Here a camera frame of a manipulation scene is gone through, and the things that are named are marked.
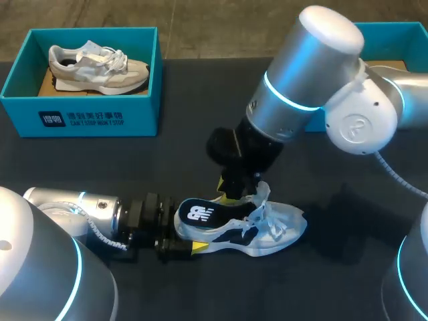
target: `black tabletop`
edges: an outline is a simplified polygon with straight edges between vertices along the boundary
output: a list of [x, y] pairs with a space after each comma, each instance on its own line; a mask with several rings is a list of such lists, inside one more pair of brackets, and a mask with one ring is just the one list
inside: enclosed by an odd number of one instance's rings
[[[205, 154], [217, 126], [234, 127], [270, 59], [167, 60], [156, 138], [20, 138], [0, 109], [0, 185], [120, 197], [216, 196], [220, 168]], [[0, 83], [11, 64], [0, 64]], [[428, 190], [428, 132], [398, 132], [382, 150], [410, 183]], [[383, 320], [380, 286], [425, 200], [398, 185], [373, 156], [353, 156], [325, 133], [287, 144], [266, 173], [271, 199], [299, 206], [309, 227], [267, 257], [240, 252], [163, 265], [110, 262], [118, 320]]]

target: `white cable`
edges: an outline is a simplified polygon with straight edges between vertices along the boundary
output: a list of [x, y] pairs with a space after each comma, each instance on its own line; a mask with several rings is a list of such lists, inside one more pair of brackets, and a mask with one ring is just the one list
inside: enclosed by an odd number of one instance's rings
[[110, 245], [112, 247], [115, 247], [117, 249], [121, 249], [123, 251], [126, 251], [128, 249], [128, 247], [125, 244], [112, 241], [112, 240], [108, 239], [107, 237], [105, 237], [104, 235], [102, 235], [100, 230], [95, 226], [95, 223], [91, 219], [89, 214], [84, 209], [82, 209], [80, 206], [78, 206], [74, 203], [55, 202], [55, 203], [45, 203], [45, 204], [42, 204], [39, 206], [40, 211], [46, 211], [47, 209], [63, 209], [65, 211], [69, 211], [70, 213], [73, 213], [73, 214], [77, 211], [78, 214], [85, 217], [85, 219], [88, 222], [89, 226], [91, 227], [92, 231], [94, 231], [97, 238], [100, 239], [103, 243]]
[[385, 159], [383, 159], [383, 157], [381, 156], [381, 154], [379, 154], [379, 152], [375, 152], [374, 156], [376, 157], [376, 159], [380, 162], [380, 164], [382, 165], [382, 167], [384, 169], [387, 170], [388, 174], [390, 174], [390, 176], [392, 176], [394, 178], [394, 180], [396, 180], [397, 182], [399, 182], [400, 184], [402, 184], [402, 186], [404, 186], [406, 189], [414, 192], [415, 194], [418, 194], [419, 196], [422, 196], [426, 199], [428, 199], [428, 194], [424, 191], [421, 191], [420, 189], [414, 187], [412, 184], [408, 183], [407, 181], [405, 181], [402, 177], [400, 177], [400, 175], [398, 175], [386, 162]]

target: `shoe box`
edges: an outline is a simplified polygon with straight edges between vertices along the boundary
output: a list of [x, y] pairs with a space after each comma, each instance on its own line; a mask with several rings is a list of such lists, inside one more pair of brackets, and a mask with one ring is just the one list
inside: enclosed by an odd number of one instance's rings
[[[419, 22], [356, 23], [364, 35], [361, 58], [370, 66], [389, 66], [409, 72], [428, 72], [428, 33]], [[325, 115], [319, 109], [306, 132], [325, 132]]]
[[[57, 91], [49, 70], [49, 48], [79, 48], [88, 40], [147, 63], [147, 86], [117, 96]], [[156, 136], [161, 90], [162, 56], [155, 27], [31, 29], [0, 101], [20, 137]]]

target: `glowing blue ring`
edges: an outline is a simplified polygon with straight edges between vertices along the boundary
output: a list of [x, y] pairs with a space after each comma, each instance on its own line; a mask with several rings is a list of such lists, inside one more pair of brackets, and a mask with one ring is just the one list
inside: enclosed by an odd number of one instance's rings
[[404, 103], [404, 95], [403, 95], [401, 89], [392, 80], [389, 80], [389, 79], [387, 79], [385, 77], [383, 77], [383, 79], [385, 79], [388, 83], [390, 83], [391, 85], [393, 85], [394, 88], [397, 89], [397, 91], [399, 92], [400, 97], [401, 97], [401, 102], [403, 103], [403, 113], [404, 113], [405, 103]]
[[401, 283], [401, 287], [404, 290], [404, 293], [406, 293], [407, 298], [409, 299], [410, 303], [412, 303], [412, 306], [416, 309], [416, 311], [419, 312], [419, 314], [428, 321], [428, 316], [426, 316], [425, 313], [420, 309], [420, 307], [417, 306], [416, 302], [413, 301], [412, 297], [410, 296], [409, 291], [407, 291], [406, 286], [404, 285], [403, 277], [401, 276], [401, 269], [400, 269], [400, 254], [401, 254], [401, 248], [403, 247], [404, 241], [406, 240], [406, 237], [404, 238], [403, 242], [401, 242], [399, 253], [397, 254], [397, 270], [399, 273], [399, 279]]
[[286, 104], [289, 104], [291, 107], [300, 109], [300, 110], [305, 110], [307, 112], [314, 112], [315, 110], [320, 109], [321, 107], [305, 107], [302, 105], [299, 105], [295, 102], [292, 102], [290, 99], [288, 99], [287, 97], [281, 95], [270, 83], [270, 81], [268, 80], [268, 73], [265, 72], [265, 76], [264, 76], [264, 80], [265, 80], [265, 84], [266, 86], [271, 90], [271, 92], [273, 92], [275, 94], [275, 96], [277, 96], [280, 100], [282, 100], [283, 102], [285, 102]]
[[76, 252], [78, 254], [78, 273], [76, 275], [76, 280], [74, 282], [74, 287], [72, 290], [72, 293], [70, 294], [70, 297], [68, 298], [66, 305], [62, 308], [62, 311], [57, 316], [55, 321], [61, 321], [64, 316], [67, 314], [68, 310], [70, 309], [70, 306], [72, 306], [72, 303], [74, 301], [74, 298], [76, 297], [76, 293], [78, 292], [80, 279], [82, 277], [82, 254], [80, 253], [79, 245], [77, 244], [76, 240], [72, 238], [74, 245], [76, 246]]

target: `sneaker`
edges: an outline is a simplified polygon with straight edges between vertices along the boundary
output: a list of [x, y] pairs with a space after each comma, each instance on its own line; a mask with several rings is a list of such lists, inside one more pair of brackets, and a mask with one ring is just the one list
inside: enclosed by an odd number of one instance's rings
[[238, 205], [187, 199], [175, 213], [174, 225], [182, 239], [209, 243], [201, 253], [238, 249], [250, 256], [275, 253], [304, 232], [307, 223], [297, 207], [268, 202], [268, 184], [260, 182], [257, 195]]
[[100, 47], [88, 41], [78, 49], [49, 49], [49, 66], [56, 77], [56, 90], [96, 90], [119, 95], [142, 86], [149, 68], [144, 62], [128, 59], [120, 50]]

